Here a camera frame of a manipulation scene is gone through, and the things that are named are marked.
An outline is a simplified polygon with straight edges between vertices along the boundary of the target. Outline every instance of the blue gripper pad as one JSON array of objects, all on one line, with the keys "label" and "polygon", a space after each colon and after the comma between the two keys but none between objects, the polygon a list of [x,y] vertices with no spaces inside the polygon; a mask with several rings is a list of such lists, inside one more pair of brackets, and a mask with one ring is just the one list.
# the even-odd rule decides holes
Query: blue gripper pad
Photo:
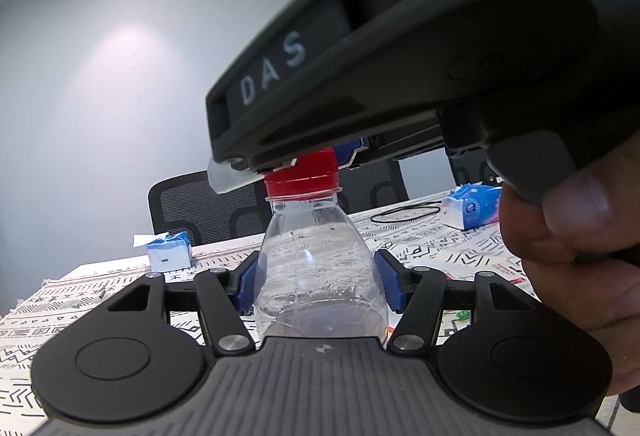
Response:
[{"label": "blue gripper pad", "polygon": [[231,297],[234,308],[241,315],[249,315],[254,306],[255,270],[257,268],[258,259],[256,257],[254,263],[240,276],[238,291]]},{"label": "blue gripper pad", "polygon": [[357,152],[365,150],[369,146],[366,138],[358,138],[356,140],[341,143],[334,146],[335,157],[338,161],[338,167],[344,168],[351,165],[353,157]]},{"label": "blue gripper pad", "polygon": [[401,265],[395,257],[386,250],[377,250],[373,254],[373,260],[376,263],[380,277],[382,278],[382,286],[385,289],[386,303],[389,304],[391,311],[395,313],[404,313],[408,303],[407,294],[404,291],[402,277],[398,273],[398,269],[394,265]]}]

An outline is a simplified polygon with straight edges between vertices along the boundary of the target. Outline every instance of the black mesh chair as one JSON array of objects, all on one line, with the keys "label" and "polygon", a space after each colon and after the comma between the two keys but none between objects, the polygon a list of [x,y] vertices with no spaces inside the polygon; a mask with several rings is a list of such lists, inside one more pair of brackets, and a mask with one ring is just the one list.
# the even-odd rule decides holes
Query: black mesh chair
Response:
[{"label": "black mesh chair", "polygon": [[154,233],[186,231],[191,246],[263,233],[271,219],[264,183],[216,194],[207,171],[161,181],[149,190]]},{"label": "black mesh chair", "polygon": [[385,160],[340,171],[338,203],[346,213],[362,212],[406,201],[406,188],[397,161]]},{"label": "black mesh chair", "polygon": [[496,174],[486,162],[483,149],[469,151],[460,158],[449,158],[449,165],[457,185],[495,182]]}]

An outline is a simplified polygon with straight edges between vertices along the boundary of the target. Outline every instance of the red bottle cap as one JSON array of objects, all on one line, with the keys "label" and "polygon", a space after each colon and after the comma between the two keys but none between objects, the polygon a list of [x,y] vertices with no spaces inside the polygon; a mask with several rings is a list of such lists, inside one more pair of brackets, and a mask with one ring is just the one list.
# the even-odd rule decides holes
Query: red bottle cap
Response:
[{"label": "red bottle cap", "polygon": [[296,164],[264,177],[269,200],[311,199],[340,191],[338,162],[333,149],[298,158]]}]

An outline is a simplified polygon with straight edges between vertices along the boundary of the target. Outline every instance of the black and white tablecloth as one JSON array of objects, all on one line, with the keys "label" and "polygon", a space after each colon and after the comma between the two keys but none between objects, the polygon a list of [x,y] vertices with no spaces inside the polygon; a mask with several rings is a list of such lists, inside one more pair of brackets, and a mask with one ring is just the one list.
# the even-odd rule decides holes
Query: black and white tablecloth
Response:
[{"label": "black and white tablecloth", "polygon": [[[446,193],[414,200],[440,201]],[[440,222],[440,214],[416,219],[425,210],[405,210],[387,215],[386,221],[374,223],[373,213],[397,209],[369,210],[351,216],[352,221],[371,250],[388,249],[407,267],[430,266],[444,271],[451,278],[473,279],[480,270],[491,270],[532,293],[520,266],[502,243],[499,225],[459,231]],[[196,264],[186,270],[167,273],[165,279],[185,281],[211,267],[234,268],[253,250],[259,249],[262,236],[246,237],[193,249]],[[20,302],[0,321],[0,436],[26,436],[45,415],[31,391],[30,363],[38,347],[49,337],[87,313],[96,305],[130,284],[149,270],[146,256],[83,265],[62,279],[49,280],[28,299]],[[392,314],[395,326],[399,315]],[[246,326],[257,340],[255,323],[244,318]],[[196,313],[172,313],[171,323],[202,343],[202,333]],[[455,312],[446,313],[438,342],[465,327]],[[611,418],[612,408],[602,416]]]}]

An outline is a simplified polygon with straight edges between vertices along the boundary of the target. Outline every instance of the finger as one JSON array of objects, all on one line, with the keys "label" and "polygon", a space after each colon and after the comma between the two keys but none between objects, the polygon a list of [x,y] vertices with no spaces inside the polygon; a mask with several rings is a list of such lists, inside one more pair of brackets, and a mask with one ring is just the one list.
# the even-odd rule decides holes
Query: finger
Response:
[{"label": "finger", "polygon": [[590,331],[590,335],[607,350],[613,373],[620,379],[640,368],[640,315]]},{"label": "finger", "polygon": [[546,194],[549,230],[579,251],[610,251],[640,242],[640,132]]},{"label": "finger", "polygon": [[613,259],[586,264],[523,260],[522,266],[542,303],[581,329],[640,315],[640,269],[635,266]]},{"label": "finger", "polygon": [[500,233],[511,253],[540,262],[571,262],[575,252],[549,231],[540,207],[527,203],[508,185],[500,195]]},{"label": "finger", "polygon": [[640,368],[625,372],[624,374],[614,374],[607,396],[620,394],[638,385],[640,385]]}]

